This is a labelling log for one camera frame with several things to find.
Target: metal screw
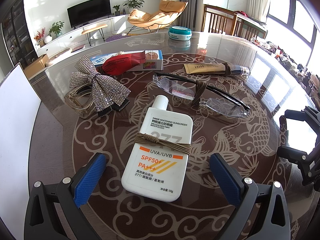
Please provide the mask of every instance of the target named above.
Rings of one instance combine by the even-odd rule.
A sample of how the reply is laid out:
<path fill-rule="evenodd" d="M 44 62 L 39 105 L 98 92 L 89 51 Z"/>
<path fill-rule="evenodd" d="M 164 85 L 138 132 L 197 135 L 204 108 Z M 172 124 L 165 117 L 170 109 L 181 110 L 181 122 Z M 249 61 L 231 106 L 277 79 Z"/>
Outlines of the metal screw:
<path fill-rule="evenodd" d="M 39 187 L 40 185 L 41 185 L 41 182 L 39 182 L 39 181 L 35 182 L 35 187 Z"/>
<path fill-rule="evenodd" d="M 252 183 L 252 179 L 251 178 L 244 178 L 244 182 L 246 184 L 251 184 Z"/>
<path fill-rule="evenodd" d="M 64 184 L 68 184 L 70 181 L 71 181 L 71 179 L 70 179 L 69 177 L 65 177 L 65 178 L 62 180 L 62 182 L 63 182 Z"/>
<path fill-rule="evenodd" d="M 273 182 L 273 185 L 275 185 L 275 187 L 281 187 L 281 183 L 279 181 Z"/>

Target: gray curtain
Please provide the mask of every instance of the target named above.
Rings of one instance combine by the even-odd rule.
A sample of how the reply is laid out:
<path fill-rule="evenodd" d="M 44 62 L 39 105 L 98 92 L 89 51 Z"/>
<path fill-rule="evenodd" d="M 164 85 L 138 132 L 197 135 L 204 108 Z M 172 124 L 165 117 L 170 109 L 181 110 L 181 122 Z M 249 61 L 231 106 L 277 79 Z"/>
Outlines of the gray curtain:
<path fill-rule="evenodd" d="M 179 26 L 187 27 L 194 31 L 196 27 L 196 5 L 197 0 L 180 0 L 188 2 L 187 7 L 179 17 Z"/>

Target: window frame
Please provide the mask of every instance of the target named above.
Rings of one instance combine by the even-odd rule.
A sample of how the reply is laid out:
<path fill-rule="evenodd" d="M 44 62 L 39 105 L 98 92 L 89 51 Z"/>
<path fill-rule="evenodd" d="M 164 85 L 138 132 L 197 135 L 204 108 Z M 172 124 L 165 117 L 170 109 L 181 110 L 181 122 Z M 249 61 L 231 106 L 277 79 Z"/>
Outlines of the window frame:
<path fill-rule="evenodd" d="M 295 13 L 296 13 L 296 1 L 299 1 L 299 0 L 290 0 L 288 23 L 285 23 L 285 22 L 279 20 L 278 18 L 274 17 L 273 15 L 269 14 L 270 6 L 269 6 L 269 9 L 268 9 L 267 18 L 270 18 L 270 19 L 276 21 L 277 23 L 281 24 L 285 28 L 287 28 L 289 31 L 291 31 L 292 33 L 297 35 L 304 43 L 306 43 L 311 48 L 309 59 L 308 59 L 307 64 L 306 64 L 306 66 L 308 66 L 308 63 L 310 61 L 310 58 L 311 58 L 311 55 L 312 55 L 312 52 L 313 52 L 313 48 L 314 48 L 315 42 L 316 42 L 317 28 L 316 28 L 315 24 L 313 24 L 313 33 L 312 33 L 311 42 L 309 42 L 305 37 L 303 37 L 300 33 L 298 33 L 293 28 L 294 19 L 295 19 Z"/>

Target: brown patterned tabletop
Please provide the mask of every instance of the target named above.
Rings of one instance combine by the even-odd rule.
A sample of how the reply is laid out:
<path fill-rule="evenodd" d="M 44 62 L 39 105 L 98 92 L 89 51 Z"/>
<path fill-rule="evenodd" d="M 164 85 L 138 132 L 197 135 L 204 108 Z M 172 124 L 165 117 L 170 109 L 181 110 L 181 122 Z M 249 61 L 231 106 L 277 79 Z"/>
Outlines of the brown patterned tabletop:
<path fill-rule="evenodd" d="M 57 183 L 73 176 L 95 152 L 107 158 L 107 168 L 88 204 L 82 206 L 102 239 L 213 239 L 228 220 L 229 205 L 210 172 L 208 160 L 219 152 L 242 177 L 256 183 L 281 182 L 291 220 L 292 239 L 308 225 L 319 194 L 312 185 L 301 185 L 296 165 L 276 156 L 277 147 L 289 144 L 310 152 L 314 132 L 304 123 L 281 117 L 286 109 L 301 110 L 312 101 L 292 76 L 273 58 L 247 41 L 220 34 L 193 33 L 190 42 L 174 41 L 166 33 L 148 34 L 97 46 L 102 54 L 117 51 L 160 49 L 164 72 L 200 79 L 238 97 L 251 108 L 244 118 L 231 118 L 206 107 L 191 107 L 187 100 L 171 96 L 152 82 L 153 71 L 128 72 L 117 80 L 131 90 L 129 105 L 87 120 L 62 101 L 68 92 L 69 74 L 74 68 L 52 66 L 33 85 L 42 99 L 32 135 L 29 184 L 36 180 Z M 90 48 L 83 55 L 89 55 Z M 188 75 L 184 63 L 228 61 L 251 69 L 249 77 Z M 172 203 L 145 198 L 123 189 L 121 176 L 144 115 L 157 95 L 169 98 L 168 110 L 188 114 L 193 119 L 192 152 L 181 196 Z M 247 222 L 245 239 L 253 217 Z M 66 227 L 72 239 L 70 229 Z"/>

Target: orange rectangle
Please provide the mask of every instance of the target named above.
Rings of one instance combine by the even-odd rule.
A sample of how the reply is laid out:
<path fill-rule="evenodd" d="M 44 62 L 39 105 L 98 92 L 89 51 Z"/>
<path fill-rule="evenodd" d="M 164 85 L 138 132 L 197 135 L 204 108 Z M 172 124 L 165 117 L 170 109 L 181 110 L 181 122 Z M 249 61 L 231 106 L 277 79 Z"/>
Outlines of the orange rectangle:
<path fill-rule="evenodd" d="M 150 152 L 150 149 L 140 146 L 140 150 Z"/>
<path fill-rule="evenodd" d="M 173 155 L 172 158 L 174 159 L 183 159 L 183 156 L 180 156 L 180 155 Z"/>

